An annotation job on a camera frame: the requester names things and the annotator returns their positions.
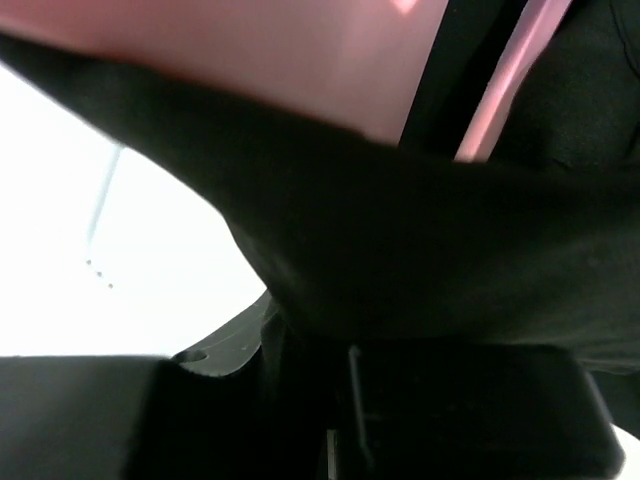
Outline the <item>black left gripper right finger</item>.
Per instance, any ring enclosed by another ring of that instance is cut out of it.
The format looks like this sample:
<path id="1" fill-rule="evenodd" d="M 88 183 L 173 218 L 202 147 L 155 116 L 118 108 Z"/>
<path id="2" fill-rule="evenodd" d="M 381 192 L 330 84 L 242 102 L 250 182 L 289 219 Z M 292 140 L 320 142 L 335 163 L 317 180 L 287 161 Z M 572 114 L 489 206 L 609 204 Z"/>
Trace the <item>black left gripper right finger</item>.
<path id="1" fill-rule="evenodd" d="M 545 346 L 353 345 L 340 479 L 612 479 L 624 453 L 591 377 Z"/>

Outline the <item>black shirt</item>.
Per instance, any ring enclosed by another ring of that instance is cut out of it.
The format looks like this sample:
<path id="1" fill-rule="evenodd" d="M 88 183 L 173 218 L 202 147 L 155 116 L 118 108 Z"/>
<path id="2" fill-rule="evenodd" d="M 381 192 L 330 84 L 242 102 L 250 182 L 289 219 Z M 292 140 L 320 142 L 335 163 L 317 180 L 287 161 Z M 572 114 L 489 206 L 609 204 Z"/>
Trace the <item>black shirt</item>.
<path id="1" fill-rule="evenodd" d="M 11 38 L 1 59 L 218 210 L 307 342 L 549 345 L 639 368 L 639 5 L 579 1 L 483 161 Z"/>

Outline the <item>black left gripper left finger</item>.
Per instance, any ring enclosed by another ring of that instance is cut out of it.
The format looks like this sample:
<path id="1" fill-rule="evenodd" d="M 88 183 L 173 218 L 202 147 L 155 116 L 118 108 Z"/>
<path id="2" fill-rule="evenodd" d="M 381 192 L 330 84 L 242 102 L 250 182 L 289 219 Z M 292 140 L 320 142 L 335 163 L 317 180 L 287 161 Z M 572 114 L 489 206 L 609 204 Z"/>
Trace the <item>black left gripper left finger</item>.
<path id="1" fill-rule="evenodd" d="M 325 479 L 323 437 L 264 429 L 260 329 L 270 298 L 172 358 L 5 357 L 5 479 Z"/>

